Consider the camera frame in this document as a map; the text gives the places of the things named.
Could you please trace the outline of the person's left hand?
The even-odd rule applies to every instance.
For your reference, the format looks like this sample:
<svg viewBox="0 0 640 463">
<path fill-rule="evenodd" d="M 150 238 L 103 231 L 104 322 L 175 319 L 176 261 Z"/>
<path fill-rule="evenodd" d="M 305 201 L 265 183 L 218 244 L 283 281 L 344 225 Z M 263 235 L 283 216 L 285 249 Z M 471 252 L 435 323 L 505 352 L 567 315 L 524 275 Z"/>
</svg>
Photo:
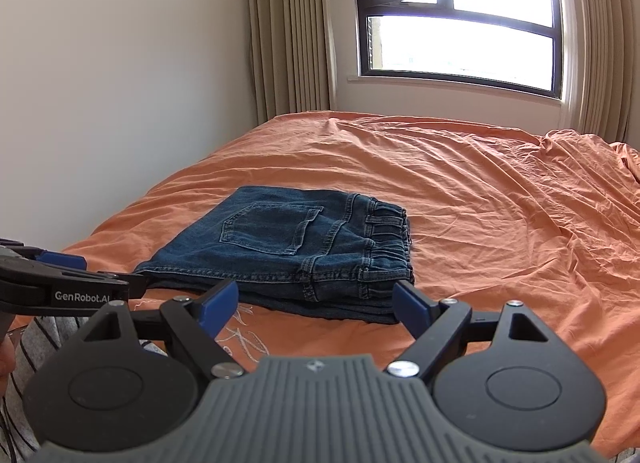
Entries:
<svg viewBox="0 0 640 463">
<path fill-rule="evenodd" d="M 15 370 L 15 347 L 9 335 L 0 343 L 0 395 L 6 393 L 10 375 Z"/>
</svg>

